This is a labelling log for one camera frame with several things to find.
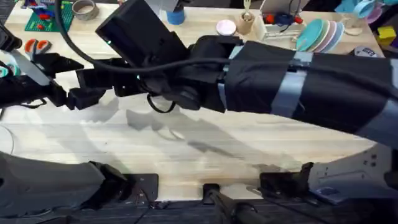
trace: black camera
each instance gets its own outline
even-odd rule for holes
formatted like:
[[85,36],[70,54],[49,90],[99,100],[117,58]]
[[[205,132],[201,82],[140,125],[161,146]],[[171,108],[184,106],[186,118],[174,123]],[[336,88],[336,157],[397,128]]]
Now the black camera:
[[0,50],[11,52],[21,46],[21,39],[14,36],[2,23],[0,23]]

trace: wooden table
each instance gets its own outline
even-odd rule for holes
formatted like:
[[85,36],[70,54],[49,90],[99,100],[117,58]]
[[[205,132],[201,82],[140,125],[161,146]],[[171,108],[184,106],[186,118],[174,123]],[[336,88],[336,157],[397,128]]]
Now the wooden table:
[[[98,4],[92,21],[75,19],[69,31],[73,41],[94,58],[116,57],[95,33],[97,26],[117,8]],[[58,33],[24,32],[31,10],[17,3],[6,27],[17,37],[47,39],[52,51],[89,65],[72,52]],[[185,44],[205,34],[216,34],[220,19],[233,19],[238,9],[186,8],[180,26],[167,24]],[[333,19],[337,14],[303,12],[305,20]],[[255,35],[244,36],[254,40]],[[345,54],[357,45],[381,53],[369,29],[359,37],[345,35],[335,53]],[[64,89],[77,86],[73,72],[62,73],[57,82]],[[273,115],[217,113],[210,110],[176,109],[171,114],[151,110],[145,96],[116,98],[108,91],[100,104],[83,111],[55,108],[37,110],[8,108],[1,124],[15,137],[13,154],[31,159],[77,163],[105,162],[122,172],[158,173],[159,200],[201,198],[207,182],[224,186],[235,198],[256,198],[242,184],[257,184],[260,172],[278,167],[299,170],[303,162],[328,162],[361,152],[374,143],[349,134],[304,124]],[[0,134],[1,150],[10,152],[10,140]]]

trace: plate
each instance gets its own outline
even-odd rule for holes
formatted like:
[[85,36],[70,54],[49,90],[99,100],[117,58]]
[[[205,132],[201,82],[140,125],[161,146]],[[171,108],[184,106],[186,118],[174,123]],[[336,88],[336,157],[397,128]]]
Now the plate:
[[373,23],[381,16],[381,14],[383,14],[383,10],[381,8],[382,6],[383,6],[383,3],[376,2],[376,5],[374,6],[373,11],[366,18],[366,22],[368,22],[368,24]]
[[329,23],[330,23],[329,32],[326,34],[325,39],[323,39],[322,43],[314,50],[314,52],[321,52],[335,36],[337,30],[337,23],[335,21],[329,21]]
[[375,0],[363,0],[355,6],[354,14],[360,19],[365,18],[372,13],[375,5]]
[[330,43],[323,50],[321,50],[321,53],[326,53],[328,51],[333,50],[338,44],[338,42],[341,40],[343,34],[344,34],[344,25],[342,22],[338,22],[336,26],[335,36],[331,39]]
[[322,29],[323,21],[321,19],[314,19],[312,22],[310,22],[303,32],[298,36],[296,49],[298,51],[305,51],[309,49],[315,43],[315,41],[317,41]]
[[330,23],[327,20],[322,21],[323,28],[321,35],[319,35],[317,41],[307,50],[307,52],[313,52],[322,42],[325,40],[327,33],[329,32]]

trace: metal bracket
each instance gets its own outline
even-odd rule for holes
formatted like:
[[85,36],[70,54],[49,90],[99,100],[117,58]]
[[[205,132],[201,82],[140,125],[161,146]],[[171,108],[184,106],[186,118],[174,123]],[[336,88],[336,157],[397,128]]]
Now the metal bracket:
[[159,193],[159,175],[157,174],[124,174],[127,180],[133,184],[134,189],[127,203],[136,205],[148,205],[154,202]]

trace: tape roll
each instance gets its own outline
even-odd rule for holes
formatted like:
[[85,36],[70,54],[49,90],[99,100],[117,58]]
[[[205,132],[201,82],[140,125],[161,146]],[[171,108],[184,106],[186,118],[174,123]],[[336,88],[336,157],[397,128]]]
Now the tape roll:
[[7,67],[11,69],[11,71],[14,73],[14,75],[20,75],[21,70],[19,69],[18,65],[14,63],[7,63]]
[[[91,9],[89,11],[80,12],[84,7],[91,7]],[[97,5],[92,0],[77,0],[72,5],[72,12],[77,19],[87,21],[94,19],[100,12],[100,9],[98,9]]]
[[8,75],[8,68],[0,66],[0,78],[6,77]]

